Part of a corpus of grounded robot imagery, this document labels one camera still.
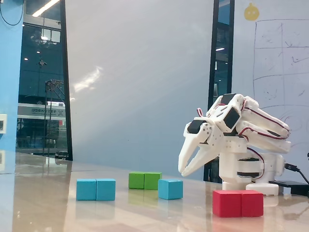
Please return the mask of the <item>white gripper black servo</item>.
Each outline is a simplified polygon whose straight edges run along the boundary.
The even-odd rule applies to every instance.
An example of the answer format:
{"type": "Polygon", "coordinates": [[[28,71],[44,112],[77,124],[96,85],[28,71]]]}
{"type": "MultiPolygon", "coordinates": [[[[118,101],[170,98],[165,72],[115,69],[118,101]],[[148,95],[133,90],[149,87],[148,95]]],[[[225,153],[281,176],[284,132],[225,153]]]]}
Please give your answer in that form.
{"type": "Polygon", "coordinates": [[[195,117],[184,129],[185,141],[179,154],[178,171],[188,176],[219,155],[223,132],[208,117],[195,117]],[[196,148],[197,154],[188,163],[196,148]]]}

